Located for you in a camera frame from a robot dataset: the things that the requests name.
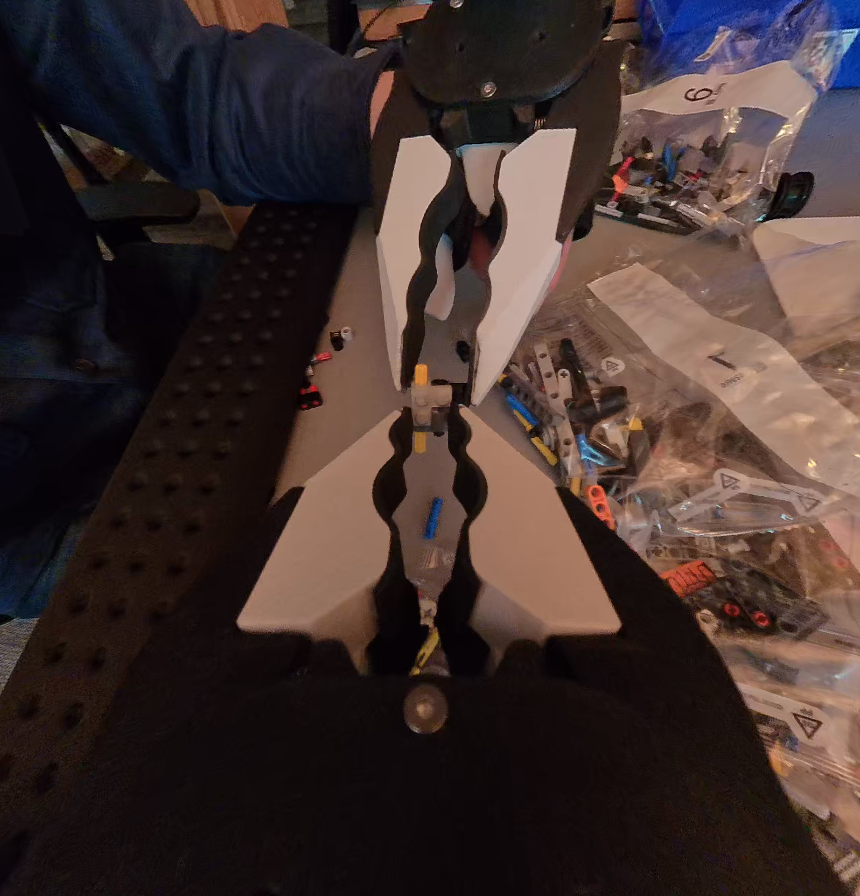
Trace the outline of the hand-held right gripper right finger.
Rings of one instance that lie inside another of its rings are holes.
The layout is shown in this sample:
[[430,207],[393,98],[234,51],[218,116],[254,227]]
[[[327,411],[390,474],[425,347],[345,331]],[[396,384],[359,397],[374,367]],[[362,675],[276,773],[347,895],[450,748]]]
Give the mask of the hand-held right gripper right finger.
[[448,417],[453,493],[466,517],[444,587],[451,673],[483,673],[509,647],[618,633],[621,621],[570,517],[569,491],[459,406]]

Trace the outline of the pile of clear lego bags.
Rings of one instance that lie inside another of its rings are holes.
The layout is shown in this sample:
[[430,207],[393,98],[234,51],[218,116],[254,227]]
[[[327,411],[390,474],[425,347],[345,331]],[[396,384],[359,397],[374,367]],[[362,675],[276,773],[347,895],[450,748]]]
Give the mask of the pile of clear lego bags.
[[688,582],[773,769],[860,894],[860,218],[748,237],[599,219],[539,329],[628,392],[620,534]]

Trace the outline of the small grey lego assembly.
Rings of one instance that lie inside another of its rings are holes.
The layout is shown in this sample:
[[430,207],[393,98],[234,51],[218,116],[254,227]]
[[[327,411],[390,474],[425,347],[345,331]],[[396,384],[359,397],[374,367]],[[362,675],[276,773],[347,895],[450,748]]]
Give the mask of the small grey lego assembly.
[[409,390],[412,416],[413,451],[425,454],[430,435],[443,437],[453,400],[453,386],[444,379],[433,379],[427,364],[418,363],[413,370]]

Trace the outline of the blue plastic bin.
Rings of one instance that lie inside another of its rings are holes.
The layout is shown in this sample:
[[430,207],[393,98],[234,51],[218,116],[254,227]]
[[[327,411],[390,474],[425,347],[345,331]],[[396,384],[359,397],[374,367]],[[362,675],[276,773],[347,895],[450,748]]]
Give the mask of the blue plastic bin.
[[648,1],[637,14],[648,83],[788,61],[820,91],[860,88],[858,1]]

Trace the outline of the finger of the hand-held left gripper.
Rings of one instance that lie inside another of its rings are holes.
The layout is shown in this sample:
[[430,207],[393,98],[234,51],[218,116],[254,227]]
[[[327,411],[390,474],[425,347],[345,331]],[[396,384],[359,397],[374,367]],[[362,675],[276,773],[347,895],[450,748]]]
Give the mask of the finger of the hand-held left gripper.
[[406,293],[422,260],[420,228],[432,200],[446,184],[451,158],[429,136],[408,137],[399,143],[390,190],[376,239],[384,327],[394,385],[404,391],[403,334]]
[[543,129],[506,154],[495,180],[503,226],[488,267],[490,297],[475,332],[470,403],[491,391],[556,274],[574,128]]

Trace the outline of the clear bag of mixed parts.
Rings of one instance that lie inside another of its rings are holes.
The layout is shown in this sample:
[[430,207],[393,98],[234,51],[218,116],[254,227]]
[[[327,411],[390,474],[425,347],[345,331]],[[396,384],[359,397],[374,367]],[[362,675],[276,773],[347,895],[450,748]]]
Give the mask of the clear bag of mixed parts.
[[787,61],[625,95],[594,212],[676,236],[752,230],[818,96]]

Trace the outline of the black lego wheel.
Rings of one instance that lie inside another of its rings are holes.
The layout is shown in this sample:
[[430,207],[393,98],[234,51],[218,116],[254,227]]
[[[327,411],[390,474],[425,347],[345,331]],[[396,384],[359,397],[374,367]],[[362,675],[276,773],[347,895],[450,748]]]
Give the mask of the black lego wheel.
[[768,219],[789,219],[800,214],[811,197],[814,185],[815,177],[810,171],[782,173],[776,185]]

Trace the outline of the person's left hand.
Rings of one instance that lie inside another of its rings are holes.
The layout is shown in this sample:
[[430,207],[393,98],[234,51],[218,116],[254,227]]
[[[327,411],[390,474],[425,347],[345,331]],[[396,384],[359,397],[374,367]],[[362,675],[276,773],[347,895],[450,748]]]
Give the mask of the person's left hand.
[[479,218],[471,235],[468,264],[474,274],[485,283],[489,281],[489,265],[499,233],[497,227],[498,221],[493,216]]

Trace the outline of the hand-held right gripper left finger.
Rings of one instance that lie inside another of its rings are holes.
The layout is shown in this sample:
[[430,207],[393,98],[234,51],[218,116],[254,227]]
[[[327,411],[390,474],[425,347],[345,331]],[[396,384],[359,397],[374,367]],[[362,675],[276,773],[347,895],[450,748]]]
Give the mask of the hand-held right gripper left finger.
[[292,488],[289,516],[237,626],[339,642],[357,670],[411,669],[411,584],[393,515],[406,487],[411,411],[392,412]]

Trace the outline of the black perforated pad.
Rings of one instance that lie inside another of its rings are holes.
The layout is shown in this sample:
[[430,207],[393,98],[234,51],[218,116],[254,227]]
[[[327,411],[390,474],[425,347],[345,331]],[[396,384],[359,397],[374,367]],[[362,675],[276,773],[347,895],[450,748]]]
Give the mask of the black perforated pad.
[[0,800],[49,793],[151,629],[270,498],[359,211],[249,218],[0,698]]

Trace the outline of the small empty zip bag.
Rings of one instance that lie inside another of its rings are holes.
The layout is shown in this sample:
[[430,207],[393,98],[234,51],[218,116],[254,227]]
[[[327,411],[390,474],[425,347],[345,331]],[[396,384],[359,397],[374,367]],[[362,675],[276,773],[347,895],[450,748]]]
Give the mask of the small empty zip bag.
[[455,549],[427,543],[418,556],[413,576],[425,585],[442,585],[450,577],[456,559]]

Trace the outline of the black office chair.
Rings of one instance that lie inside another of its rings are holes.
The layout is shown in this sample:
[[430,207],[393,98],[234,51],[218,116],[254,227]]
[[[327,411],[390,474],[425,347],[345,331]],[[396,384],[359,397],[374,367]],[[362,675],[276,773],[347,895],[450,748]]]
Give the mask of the black office chair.
[[127,245],[233,246],[234,228],[208,192],[181,189],[145,163],[72,128],[40,122],[39,129],[106,261]]

